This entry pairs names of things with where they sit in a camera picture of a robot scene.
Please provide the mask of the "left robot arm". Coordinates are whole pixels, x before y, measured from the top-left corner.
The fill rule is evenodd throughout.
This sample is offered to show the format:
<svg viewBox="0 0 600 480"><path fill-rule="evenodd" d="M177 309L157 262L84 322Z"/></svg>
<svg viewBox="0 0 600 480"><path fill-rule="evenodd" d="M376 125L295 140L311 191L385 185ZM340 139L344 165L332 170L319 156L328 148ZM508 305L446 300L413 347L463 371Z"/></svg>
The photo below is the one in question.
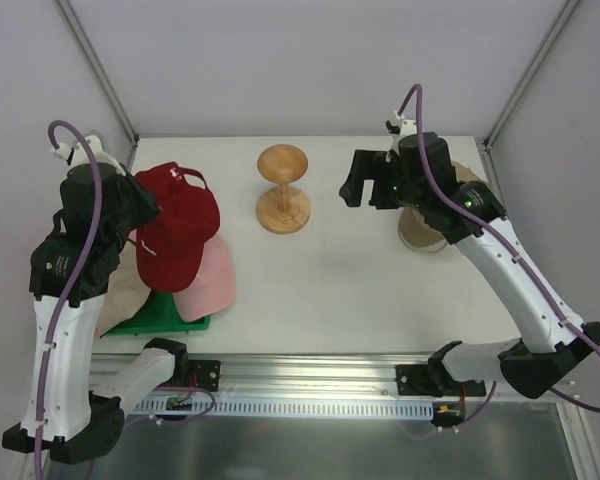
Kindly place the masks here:
<svg viewBox="0 0 600 480"><path fill-rule="evenodd" d="M69 170L62 207L30 258L36 352L31 398L23 419L2 436L4 448L48 452L75 465L107 455L125 418L160 385L178 389L190 375L187 348L154 338L125 369L89 386L96 323L111 274L131 231L153 220L156 197L125 170L100 164Z"/></svg>

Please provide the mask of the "pink cap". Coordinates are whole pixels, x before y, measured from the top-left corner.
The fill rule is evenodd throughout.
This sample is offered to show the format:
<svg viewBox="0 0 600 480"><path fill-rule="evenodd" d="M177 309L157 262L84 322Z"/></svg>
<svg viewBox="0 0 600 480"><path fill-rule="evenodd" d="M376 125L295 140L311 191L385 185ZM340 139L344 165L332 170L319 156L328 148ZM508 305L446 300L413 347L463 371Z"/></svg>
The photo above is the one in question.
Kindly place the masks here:
<svg viewBox="0 0 600 480"><path fill-rule="evenodd" d="M173 294L180 318L192 323L230 307L236 297L231 251L220 233L204 246L196 277L184 290Z"/></svg>

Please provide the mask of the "dark red cap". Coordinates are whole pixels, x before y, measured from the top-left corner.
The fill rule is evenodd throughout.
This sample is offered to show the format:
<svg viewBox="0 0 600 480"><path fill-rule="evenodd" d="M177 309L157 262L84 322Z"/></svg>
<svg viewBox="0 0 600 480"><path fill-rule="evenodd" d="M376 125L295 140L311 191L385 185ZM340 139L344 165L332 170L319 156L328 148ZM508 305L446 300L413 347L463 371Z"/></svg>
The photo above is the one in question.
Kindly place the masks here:
<svg viewBox="0 0 600 480"><path fill-rule="evenodd" d="M159 293L176 293L195 279L205 244L220 228L216 198L204 176L175 162L135 175L156 194L160 213L136 229L136 264L143 283Z"/></svg>

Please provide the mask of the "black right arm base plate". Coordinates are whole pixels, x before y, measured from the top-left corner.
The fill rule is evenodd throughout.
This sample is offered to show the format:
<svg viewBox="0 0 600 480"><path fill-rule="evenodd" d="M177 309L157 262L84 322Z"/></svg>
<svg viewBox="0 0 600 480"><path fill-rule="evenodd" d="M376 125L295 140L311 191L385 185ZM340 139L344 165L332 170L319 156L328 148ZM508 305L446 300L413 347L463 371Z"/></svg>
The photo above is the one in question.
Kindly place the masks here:
<svg viewBox="0 0 600 480"><path fill-rule="evenodd" d="M394 367L399 396L485 397L484 382L454 380L443 367L429 364L399 364Z"/></svg>

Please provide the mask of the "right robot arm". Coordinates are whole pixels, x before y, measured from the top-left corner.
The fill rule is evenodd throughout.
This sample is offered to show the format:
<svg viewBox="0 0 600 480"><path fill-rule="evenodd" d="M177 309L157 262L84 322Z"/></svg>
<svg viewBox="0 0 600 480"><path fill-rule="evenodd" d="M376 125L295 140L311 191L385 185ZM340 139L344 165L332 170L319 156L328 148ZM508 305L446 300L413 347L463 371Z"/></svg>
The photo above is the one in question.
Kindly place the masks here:
<svg viewBox="0 0 600 480"><path fill-rule="evenodd" d="M586 322L559 298L524 251L504 206L489 186L458 177L447 142L428 132L389 151L355 150L339 195L361 204L372 182L378 210L412 207L483 275L519 336L500 343L453 341L432 354L416 390L441 397L465 382L506 382L537 399L600 346L600 323Z"/></svg>

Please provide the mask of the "beige sport cap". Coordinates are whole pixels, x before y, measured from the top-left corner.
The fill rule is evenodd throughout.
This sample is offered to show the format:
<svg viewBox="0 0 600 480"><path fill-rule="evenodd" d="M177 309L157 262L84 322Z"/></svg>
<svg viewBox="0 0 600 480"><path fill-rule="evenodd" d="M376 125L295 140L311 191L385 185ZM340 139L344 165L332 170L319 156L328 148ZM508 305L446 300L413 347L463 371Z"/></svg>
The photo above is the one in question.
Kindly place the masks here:
<svg viewBox="0 0 600 480"><path fill-rule="evenodd" d="M469 167L453 160L451 164L455 170L456 180L459 182L478 181L488 186L486 181ZM416 253L436 254L449 246L443 235L426 224L424 217L413 206L407 206L402 210L397 231L401 242Z"/></svg>

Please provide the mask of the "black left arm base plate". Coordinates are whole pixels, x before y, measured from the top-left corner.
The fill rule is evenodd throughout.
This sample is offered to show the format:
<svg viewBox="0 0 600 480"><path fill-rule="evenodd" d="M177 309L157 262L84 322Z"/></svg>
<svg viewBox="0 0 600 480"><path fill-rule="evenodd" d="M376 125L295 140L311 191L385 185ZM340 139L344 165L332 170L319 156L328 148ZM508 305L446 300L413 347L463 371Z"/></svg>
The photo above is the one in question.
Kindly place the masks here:
<svg viewBox="0 0 600 480"><path fill-rule="evenodd" d="M220 384L221 365L219 360L190 359L188 361L188 385L209 392L217 392Z"/></svg>

